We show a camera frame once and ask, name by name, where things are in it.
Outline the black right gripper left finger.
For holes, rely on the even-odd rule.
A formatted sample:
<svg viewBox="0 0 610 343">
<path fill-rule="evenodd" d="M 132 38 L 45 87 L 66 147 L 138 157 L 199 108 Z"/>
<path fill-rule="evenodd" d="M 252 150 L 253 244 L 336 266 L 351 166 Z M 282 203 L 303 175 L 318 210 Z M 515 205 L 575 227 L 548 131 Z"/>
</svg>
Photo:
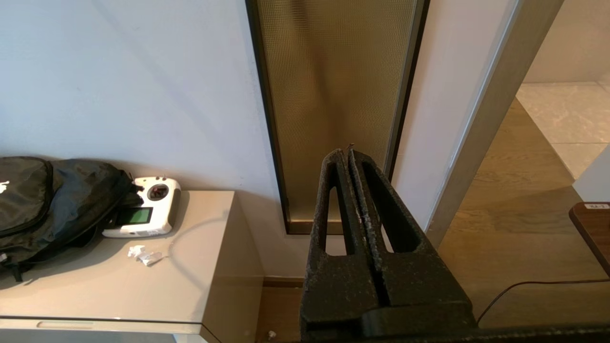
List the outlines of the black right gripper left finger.
<svg viewBox="0 0 610 343">
<path fill-rule="evenodd" d="M 367 230 L 378 216 L 357 191 L 355 150 L 324 158 L 312 220 L 311 243 L 299 308 L 301 336 L 360 336 L 361 318 L 379 304 Z M 345 255 L 326 251 L 330 193 L 337 192 Z"/>
</svg>

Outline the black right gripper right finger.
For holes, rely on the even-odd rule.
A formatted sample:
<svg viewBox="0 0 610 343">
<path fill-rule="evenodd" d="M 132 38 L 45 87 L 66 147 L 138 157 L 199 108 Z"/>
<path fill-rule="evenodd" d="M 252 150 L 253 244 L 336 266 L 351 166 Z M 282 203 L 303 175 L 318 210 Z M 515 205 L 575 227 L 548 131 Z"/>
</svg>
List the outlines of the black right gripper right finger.
<svg viewBox="0 0 610 343">
<path fill-rule="evenodd" d="M 375 161 L 349 148 L 348 166 L 384 301 L 392 307 L 438 305 L 471 316 L 466 292 Z"/>
</svg>

